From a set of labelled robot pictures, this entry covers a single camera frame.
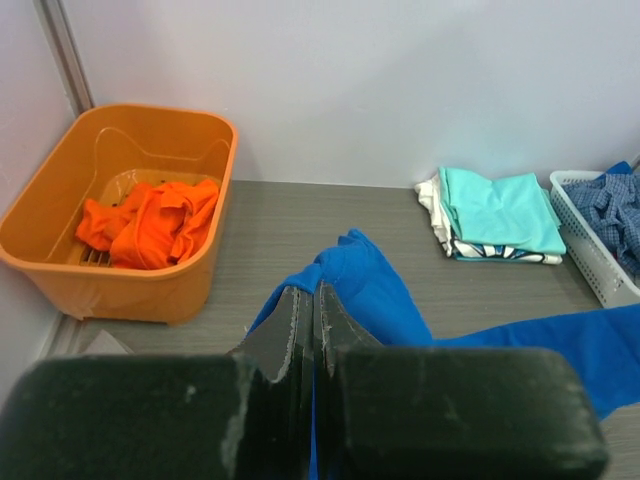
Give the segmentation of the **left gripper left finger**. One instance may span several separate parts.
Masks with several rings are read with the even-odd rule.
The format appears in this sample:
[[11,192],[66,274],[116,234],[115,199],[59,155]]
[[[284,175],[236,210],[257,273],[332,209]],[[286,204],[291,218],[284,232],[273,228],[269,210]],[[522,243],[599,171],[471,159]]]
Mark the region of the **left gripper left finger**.
[[1,412],[5,479],[305,479],[313,298],[288,287],[223,355],[49,359]]

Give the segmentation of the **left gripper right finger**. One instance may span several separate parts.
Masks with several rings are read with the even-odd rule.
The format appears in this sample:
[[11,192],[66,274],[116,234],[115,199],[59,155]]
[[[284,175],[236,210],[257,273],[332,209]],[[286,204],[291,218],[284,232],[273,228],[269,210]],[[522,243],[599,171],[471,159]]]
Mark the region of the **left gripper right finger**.
[[545,349],[385,346],[315,293],[322,479],[597,479],[609,451],[567,361]]

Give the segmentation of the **blue t shirt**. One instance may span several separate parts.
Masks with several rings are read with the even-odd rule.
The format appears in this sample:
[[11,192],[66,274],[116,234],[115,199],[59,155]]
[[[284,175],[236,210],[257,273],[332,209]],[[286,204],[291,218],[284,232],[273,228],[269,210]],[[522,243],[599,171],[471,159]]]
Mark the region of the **blue t shirt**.
[[273,311],[282,291],[298,288],[313,298],[313,380],[309,475],[317,471],[315,442],[315,293],[330,284],[347,313],[385,346],[432,348],[545,349],[561,355],[578,376],[600,423],[639,400],[639,309],[613,309],[538,318],[499,325],[457,338],[437,339],[406,285],[381,250],[351,230],[271,294],[246,337]]

